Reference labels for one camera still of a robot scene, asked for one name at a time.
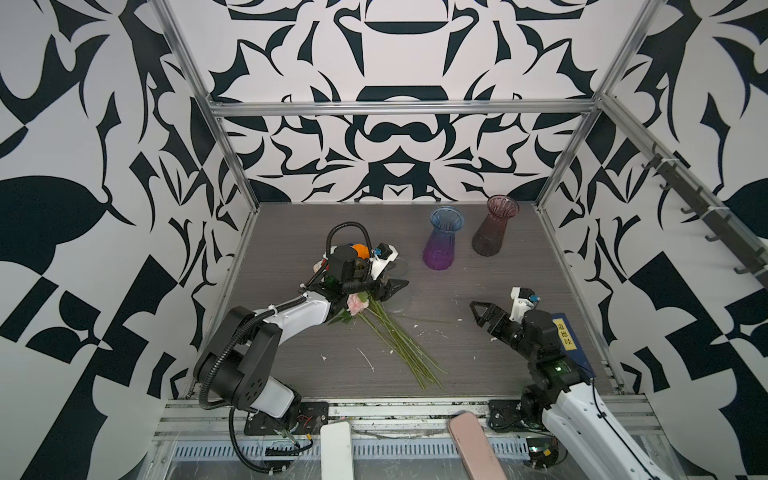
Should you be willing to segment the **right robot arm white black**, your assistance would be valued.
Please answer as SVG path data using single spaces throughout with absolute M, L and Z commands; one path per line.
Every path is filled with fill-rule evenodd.
M 531 308 L 515 317 L 496 304 L 469 304 L 477 325 L 520 354 L 533 383 L 520 400 L 522 418 L 541 425 L 590 479 L 668 479 L 608 409 L 589 370 L 566 349 L 566 324 Z

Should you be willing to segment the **bunch of artificial flowers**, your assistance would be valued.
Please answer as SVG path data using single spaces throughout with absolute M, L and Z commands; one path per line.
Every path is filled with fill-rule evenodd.
M 311 283 L 317 278 L 321 268 L 329 266 L 333 271 L 343 276 L 351 275 L 365 269 L 371 276 L 371 257 L 367 260 L 357 257 L 356 252 L 332 248 L 323 255 L 322 260 L 313 267 L 313 276 L 306 284 L 311 290 Z M 390 278 L 384 272 L 377 279 L 382 283 Z M 332 303 L 329 322 L 348 324 L 359 320 L 367 325 L 377 338 L 398 356 L 415 378 L 419 387 L 425 389 L 429 385 L 440 387 L 438 375 L 443 372 L 437 361 L 395 320 L 394 316 L 384 307 L 385 302 L 370 299 L 366 294 L 352 294 L 345 301 Z

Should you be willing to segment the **orange artificial rose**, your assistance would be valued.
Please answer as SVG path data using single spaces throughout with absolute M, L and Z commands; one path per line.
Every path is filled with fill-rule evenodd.
M 352 244 L 351 247 L 356 252 L 356 255 L 358 258 L 367 260 L 371 257 L 370 248 L 367 247 L 366 245 L 361 243 L 356 243 L 356 244 Z

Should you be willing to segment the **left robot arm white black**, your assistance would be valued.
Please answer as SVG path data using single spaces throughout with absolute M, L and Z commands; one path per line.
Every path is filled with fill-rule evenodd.
M 271 372 L 279 346 L 298 334 L 352 310 L 355 300 L 370 306 L 387 301 L 407 286 L 386 270 L 399 257 L 395 246 L 374 245 L 359 222 L 334 226 L 324 253 L 297 297 L 260 310 L 235 307 L 225 314 L 200 354 L 194 380 L 204 410 L 228 411 L 229 440 L 240 462 L 260 474 L 277 468 L 249 459 L 238 446 L 233 424 L 237 412 L 262 416 L 278 435 L 292 441 L 298 426 L 301 396 Z

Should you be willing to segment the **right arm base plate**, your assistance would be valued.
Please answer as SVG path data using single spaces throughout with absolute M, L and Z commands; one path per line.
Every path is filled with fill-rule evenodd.
M 487 427 L 497 433 L 538 431 L 541 427 L 526 416 L 519 400 L 493 399 L 488 402 Z

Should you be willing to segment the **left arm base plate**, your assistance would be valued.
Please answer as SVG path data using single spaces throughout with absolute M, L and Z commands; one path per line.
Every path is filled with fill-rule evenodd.
M 282 417 L 274 418 L 265 412 L 250 413 L 244 434 L 246 436 L 277 435 L 287 431 L 292 435 L 316 435 L 328 423 L 330 404 L 325 401 L 294 402 Z

